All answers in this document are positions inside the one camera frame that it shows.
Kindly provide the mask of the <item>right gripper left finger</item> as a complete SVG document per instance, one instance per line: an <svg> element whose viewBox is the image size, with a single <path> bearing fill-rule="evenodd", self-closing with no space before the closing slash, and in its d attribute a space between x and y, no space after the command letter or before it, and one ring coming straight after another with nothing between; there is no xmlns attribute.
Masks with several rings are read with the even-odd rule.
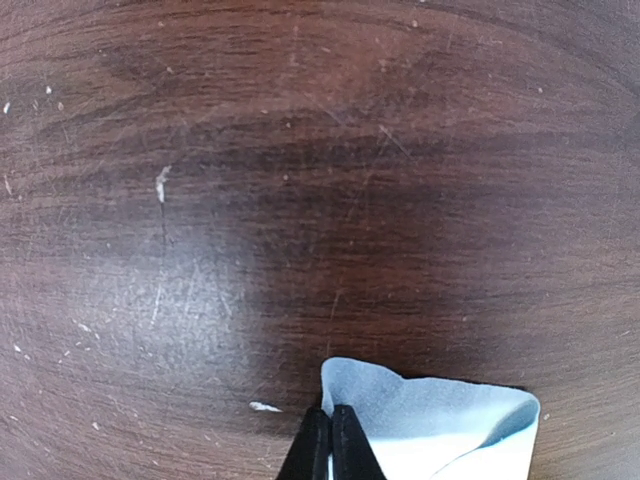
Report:
<svg viewBox="0 0 640 480"><path fill-rule="evenodd" d="M331 420L318 407L309 408L276 480L326 480L331 453Z"/></svg>

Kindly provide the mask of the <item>light blue cloth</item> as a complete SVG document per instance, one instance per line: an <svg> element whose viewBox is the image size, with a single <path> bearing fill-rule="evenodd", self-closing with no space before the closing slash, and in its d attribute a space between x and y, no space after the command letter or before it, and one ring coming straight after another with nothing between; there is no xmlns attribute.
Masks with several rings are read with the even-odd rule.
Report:
<svg viewBox="0 0 640 480"><path fill-rule="evenodd" d="M321 367L322 408L349 405L388 479L526 479L540 403L523 390L405 379L356 359Z"/></svg>

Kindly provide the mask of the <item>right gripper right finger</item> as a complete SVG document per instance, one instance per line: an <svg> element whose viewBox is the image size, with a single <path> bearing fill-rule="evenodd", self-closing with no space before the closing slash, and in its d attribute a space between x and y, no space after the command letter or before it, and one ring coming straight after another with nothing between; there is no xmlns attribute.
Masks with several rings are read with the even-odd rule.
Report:
<svg viewBox="0 0 640 480"><path fill-rule="evenodd" d="M334 408L332 462L336 480L385 480L357 414L349 405Z"/></svg>

